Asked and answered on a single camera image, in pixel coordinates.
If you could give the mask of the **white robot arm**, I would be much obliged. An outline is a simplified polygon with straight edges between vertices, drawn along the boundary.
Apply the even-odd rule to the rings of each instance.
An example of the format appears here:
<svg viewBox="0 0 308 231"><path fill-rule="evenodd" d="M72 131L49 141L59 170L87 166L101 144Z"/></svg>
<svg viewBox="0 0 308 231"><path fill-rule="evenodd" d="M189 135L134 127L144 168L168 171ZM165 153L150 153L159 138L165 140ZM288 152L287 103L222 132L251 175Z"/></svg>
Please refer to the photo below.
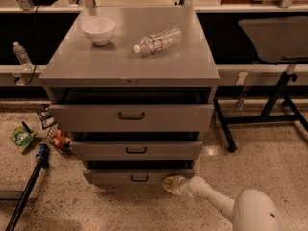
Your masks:
<svg viewBox="0 0 308 231"><path fill-rule="evenodd" d="M276 205L263 192L245 190L236 199L231 199L214 190L199 176L169 176L162 185L174 195L208 200L232 223L233 231L287 231Z"/></svg>

